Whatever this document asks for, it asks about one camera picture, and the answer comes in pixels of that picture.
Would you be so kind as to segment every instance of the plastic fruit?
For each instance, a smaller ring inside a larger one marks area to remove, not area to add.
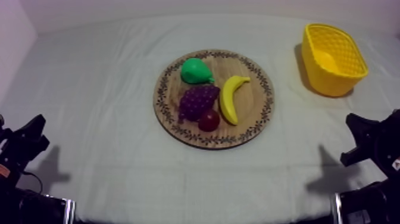
[[[213,109],[204,112],[199,120],[199,129],[204,132],[212,132],[220,125],[220,115]]]
[[[182,65],[182,80],[189,84],[213,83],[213,74],[199,58],[189,58]]]
[[[220,94],[220,88],[213,85],[194,86],[187,90],[179,103],[179,120],[197,121],[201,115],[211,109],[215,99]]]
[[[233,105],[233,93],[244,82],[249,82],[250,77],[232,76],[224,84],[220,94],[220,107],[225,119],[233,124],[238,124],[238,115],[236,115],[235,106]]]

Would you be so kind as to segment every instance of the yellow banana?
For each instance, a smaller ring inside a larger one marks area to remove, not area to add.
[[[224,84],[220,94],[220,107],[222,114],[233,125],[238,124],[238,115],[236,115],[235,106],[233,105],[233,93],[244,82],[249,82],[250,77],[232,76]]]

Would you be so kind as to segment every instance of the round wooden tray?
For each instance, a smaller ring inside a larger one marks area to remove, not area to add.
[[[192,87],[180,78],[182,64],[188,58],[200,58],[212,71],[215,86],[222,88],[230,76],[248,76],[251,81],[236,90],[233,97],[239,124],[232,126],[219,110],[219,100],[214,103],[221,123],[213,132],[199,130],[197,122],[178,122],[179,101]],[[256,137],[271,119],[274,104],[272,83],[255,62],[240,54],[217,49],[196,51],[171,63],[157,80],[153,106],[164,129],[178,140],[194,147],[220,150],[235,147]]]

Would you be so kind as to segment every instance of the yellow basket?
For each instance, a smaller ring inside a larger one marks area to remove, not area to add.
[[[302,56],[311,86],[323,95],[345,95],[368,74],[351,36],[326,24],[305,27]]]

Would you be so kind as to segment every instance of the white tablecloth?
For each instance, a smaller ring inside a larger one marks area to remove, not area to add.
[[[385,176],[371,161],[344,169],[355,146],[345,117],[384,119],[400,106],[400,41],[334,24],[356,40],[370,74],[345,98],[302,83],[296,50],[307,20],[180,15],[94,24],[39,37],[0,106],[7,127],[47,119],[51,146],[29,170],[78,214],[130,223],[265,223],[329,210],[329,195]],[[203,151],[158,123],[157,77],[177,57],[228,49],[258,63],[275,90],[272,120],[254,140]],[[29,177],[20,187],[38,189]]]

